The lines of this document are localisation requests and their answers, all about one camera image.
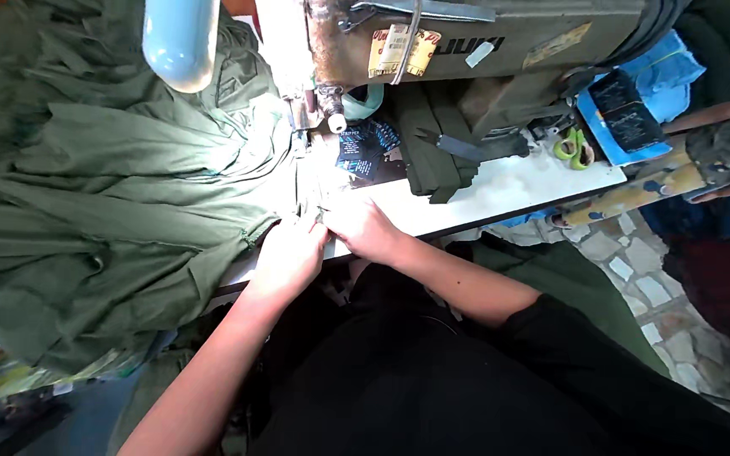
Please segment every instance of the sticker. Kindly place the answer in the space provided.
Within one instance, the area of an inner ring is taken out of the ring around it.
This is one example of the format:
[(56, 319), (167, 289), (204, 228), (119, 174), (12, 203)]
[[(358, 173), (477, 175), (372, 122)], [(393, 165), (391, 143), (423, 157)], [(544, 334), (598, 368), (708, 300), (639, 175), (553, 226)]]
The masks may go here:
[(587, 30), (591, 27), (591, 23), (580, 25), (574, 28), (570, 32), (565, 32), (556, 38), (546, 41), (539, 46), (534, 47), (528, 51), (526, 60), (522, 63), (523, 68), (528, 68), (537, 62), (542, 62), (548, 57), (554, 54), (560, 53), (565, 49), (572, 47), (582, 41), (582, 38), (587, 33)]
[[(369, 78), (398, 71), (409, 34), (410, 27), (404, 24), (393, 24), (390, 29), (373, 32), (368, 59)], [(420, 29), (413, 40), (406, 71), (411, 75), (423, 76), (440, 39), (440, 33)]]
[(491, 43), (489, 41), (484, 41), (480, 44), (480, 46), (477, 46), (474, 48), (474, 51), (472, 51), (472, 54), (469, 54), (466, 56), (466, 64), (469, 65), (469, 68), (474, 68), (475, 65), (479, 64), (480, 61), (485, 58), (487, 55), (489, 55), (490, 52), (492, 52), (492, 49), (495, 48), (494, 43)]

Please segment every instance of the person's left hand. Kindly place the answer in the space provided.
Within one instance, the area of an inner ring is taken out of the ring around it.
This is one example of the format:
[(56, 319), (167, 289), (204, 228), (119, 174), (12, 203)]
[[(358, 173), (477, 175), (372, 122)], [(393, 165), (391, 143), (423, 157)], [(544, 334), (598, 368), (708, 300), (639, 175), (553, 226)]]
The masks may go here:
[(264, 239), (247, 290), (258, 298), (289, 304), (319, 274), (323, 245), (328, 240), (329, 231), (313, 217), (297, 223), (281, 221)]

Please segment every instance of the juki logo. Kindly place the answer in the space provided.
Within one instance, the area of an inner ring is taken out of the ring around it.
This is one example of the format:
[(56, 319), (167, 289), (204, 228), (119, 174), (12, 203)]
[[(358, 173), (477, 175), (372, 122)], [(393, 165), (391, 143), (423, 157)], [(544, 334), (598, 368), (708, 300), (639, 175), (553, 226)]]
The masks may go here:
[(505, 39), (505, 36), (492, 36), (491, 38), (452, 38), (447, 42), (446, 49), (442, 50), (441, 45), (436, 46), (436, 51), (432, 54), (469, 54), (474, 50), (474, 48), (480, 46), (484, 41), (494, 43), (495, 47), (492, 49), (492, 52), (496, 52), (501, 47), (501, 44), (503, 44), (503, 40)]

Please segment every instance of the hand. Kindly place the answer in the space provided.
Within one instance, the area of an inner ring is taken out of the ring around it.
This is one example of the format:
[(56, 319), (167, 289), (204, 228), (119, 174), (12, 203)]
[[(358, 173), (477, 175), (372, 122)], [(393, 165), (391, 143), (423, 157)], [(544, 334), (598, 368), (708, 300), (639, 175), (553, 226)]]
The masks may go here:
[(409, 237), (371, 200), (338, 201), (323, 214), (323, 222), (353, 254), (381, 264), (390, 265)]
[(328, 240), (329, 231), (313, 217), (297, 223), (281, 221), (264, 239), (255, 276), (246, 290), (259, 299), (274, 298), (288, 305), (319, 274)]

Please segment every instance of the green fabric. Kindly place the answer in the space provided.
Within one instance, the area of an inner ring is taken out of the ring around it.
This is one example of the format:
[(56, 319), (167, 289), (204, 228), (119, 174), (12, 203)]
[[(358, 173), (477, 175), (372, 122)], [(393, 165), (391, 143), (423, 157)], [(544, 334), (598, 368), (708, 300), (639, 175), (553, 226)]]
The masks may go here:
[(31, 365), (74, 373), (193, 320), (294, 199), (249, 26), (222, 16), (213, 82), (181, 94), (140, 52), (143, 5), (0, 7), (0, 345)]
[(468, 243), (473, 262), (575, 307), (604, 334), (669, 377), (626, 301), (610, 279), (567, 242), (519, 247), (485, 233)]
[(439, 127), (440, 122), (436, 120), (421, 84), (400, 84), (390, 90), (401, 138), (401, 158), (405, 161), (411, 192), (430, 195), (431, 204), (446, 203), (459, 188), (472, 184), (477, 168), (474, 163), (453, 157), (415, 134), (419, 128), (441, 132), (457, 125), (450, 125), (445, 119)]
[(109, 446), (106, 449), (108, 456), (114, 456), (120, 447), (126, 443), (128, 436), (145, 417), (145, 414), (154, 405), (154, 402), (165, 393), (165, 390), (174, 383), (179, 373), (196, 354), (194, 350), (182, 348), (160, 353), (156, 358), (148, 361), (139, 374), (137, 384), (131, 392), (126, 407), (120, 412), (114, 425)]

